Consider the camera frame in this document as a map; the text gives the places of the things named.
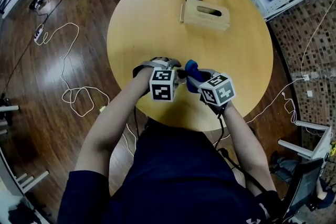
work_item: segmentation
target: hardwood floor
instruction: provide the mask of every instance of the hardwood floor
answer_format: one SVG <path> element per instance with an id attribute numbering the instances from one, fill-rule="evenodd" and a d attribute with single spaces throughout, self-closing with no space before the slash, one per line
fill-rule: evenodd
<path id="1" fill-rule="evenodd" d="M 64 55 L 76 34 L 76 28 L 61 29 L 50 43 L 36 45 L 32 36 L 36 27 L 44 20 L 28 9 L 32 0 L 21 0 L 10 15 L 0 22 L 0 89 L 6 81 L 29 43 L 6 90 L 6 96 L 13 104 L 20 105 L 20 112 L 14 112 L 13 126 L 6 136 L 0 137 L 0 146 L 15 175 L 22 173 L 37 176 L 44 170 L 50 175 L 39 183 L 32 193 L 43 210 L 56 222 L 62 193 L 68 173 L 74 166 L 83 140 L 99 114 L 99 108 L 106 104 L 105 96 L 92 91 L 96 108 L 84 118 L 80 118 L 68 104 L 61 100 L 66 87 L 60 79 Z M 60 0 L 48 0 L 39 13 L 50 13 Z M 80 33 L 70 57 L 66 60 L 65 79 L 70 87 L 97 87 L 113 99 L 120 91 L 110 70 L 106 36 L 108 24 L 119 0 L 62 0 L 45 23 L 45 32 L 50 34 L 67 22 L 76 23 Z M 268 105 L 287 83 L 278 53 L 274 51 L 274 66 L 269 87 L 246 120 L 252 119 Z M 289 89 L 285 91 L 290 97 Z M 250 126 L 263 145 L 267 156 L 274 150 L 292 156 L 278 146 L 280 138 L 299 144 L 300 135 L 290 116 L 284 110 L 284 100 L 280 96 L 266 112 Z M 85 94 L 78 97 L 75 105 L 81 113 L 91 107 Z M 140 130 L 146 121 L 145 115 L 138 113 Z M 135 131 L 133 116 L 130 128 Z M 129 145 L 133 150 L 133 137 L 125 130 Z M 207 133 L 211 141 L 216 141 L 220 132 Z M 230 138 L 221 142 L 233 154 Z M 122 184 L 132 165 L 132 156 L 119 142 L 111 157 L 110 192 L 113 194 Z M 286 193 L 286 185 L 276 182 L 280 196 Z"/>

